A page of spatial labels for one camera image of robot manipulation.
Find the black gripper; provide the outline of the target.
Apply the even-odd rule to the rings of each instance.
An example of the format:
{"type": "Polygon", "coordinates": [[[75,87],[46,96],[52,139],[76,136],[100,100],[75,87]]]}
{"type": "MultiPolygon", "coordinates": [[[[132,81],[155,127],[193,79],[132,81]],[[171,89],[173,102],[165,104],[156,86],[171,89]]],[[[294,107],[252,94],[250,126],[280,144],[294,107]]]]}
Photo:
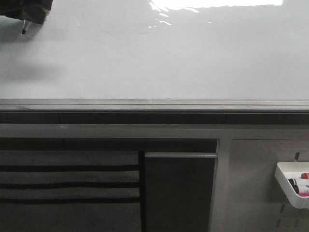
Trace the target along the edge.
{"type": "Polygon", "coordinates": [[[52,4],[53,0],[1,0],[0,15],[43,24],[52,4]]]}

